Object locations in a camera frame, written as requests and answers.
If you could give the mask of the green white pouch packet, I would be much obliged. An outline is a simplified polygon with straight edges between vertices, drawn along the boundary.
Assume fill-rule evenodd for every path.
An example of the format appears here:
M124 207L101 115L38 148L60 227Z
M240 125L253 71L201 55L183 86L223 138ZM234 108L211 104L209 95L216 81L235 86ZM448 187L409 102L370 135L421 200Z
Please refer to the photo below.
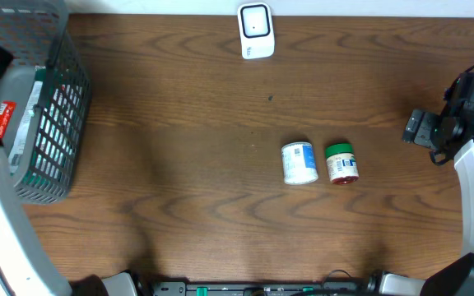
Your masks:
M43 85L43 81L45 78L46 67L35 67L35 80L32 85L24 113L21 116L21 120L19 122L19 126L16 131L16 136L12 145L12 149L8 156L9 164L10 164L10 172L14 174L20 165L21 157L24 154L25 146L26 146L26 138L28 135L30 121L32 117L35 115L34 107L37 105L40 92Z

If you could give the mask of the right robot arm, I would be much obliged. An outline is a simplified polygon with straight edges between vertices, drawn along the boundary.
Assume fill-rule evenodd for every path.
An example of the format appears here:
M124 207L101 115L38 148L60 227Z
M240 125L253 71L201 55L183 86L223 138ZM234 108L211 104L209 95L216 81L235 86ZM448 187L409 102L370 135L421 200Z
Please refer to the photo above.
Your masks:
M434 126L423 116L413 128L418 114L412 114L404 135L431 132L432 141L441 141L439 151L454 161L462 194L462 254L426 280L383 272L370 280L367 290L377 295L474 295L474 112L439 116Z

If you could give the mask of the green lid glass jar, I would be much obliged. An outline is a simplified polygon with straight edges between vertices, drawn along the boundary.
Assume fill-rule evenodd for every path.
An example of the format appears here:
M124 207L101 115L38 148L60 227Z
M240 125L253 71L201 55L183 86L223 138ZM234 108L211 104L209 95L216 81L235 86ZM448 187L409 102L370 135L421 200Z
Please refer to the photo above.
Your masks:
M345 185L360 177L353 147L349 143L328 146L325 151L326 165L330 182Z

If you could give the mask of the white blue label container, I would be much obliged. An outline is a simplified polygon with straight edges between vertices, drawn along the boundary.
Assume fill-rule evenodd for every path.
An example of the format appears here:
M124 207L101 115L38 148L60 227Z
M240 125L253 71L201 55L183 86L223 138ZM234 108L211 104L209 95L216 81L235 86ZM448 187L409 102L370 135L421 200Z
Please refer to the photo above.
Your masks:
M303 185L318 180L313 146L309 142L293 142L281 148L284 182Z

